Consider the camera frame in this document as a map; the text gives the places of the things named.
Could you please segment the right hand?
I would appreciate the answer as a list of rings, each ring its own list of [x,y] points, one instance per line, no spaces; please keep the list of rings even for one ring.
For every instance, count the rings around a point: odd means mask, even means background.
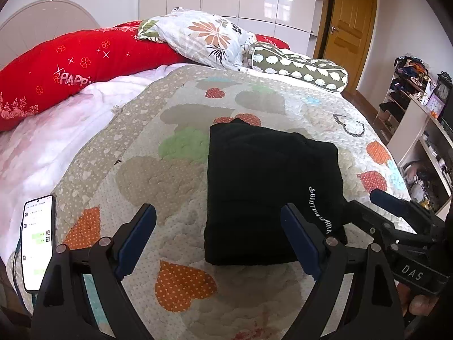
[[[397,285],[402,314],[410,312],[415,316],[428,316],[437,304],[439,297],[412,294],[411,289],[403,283]]]

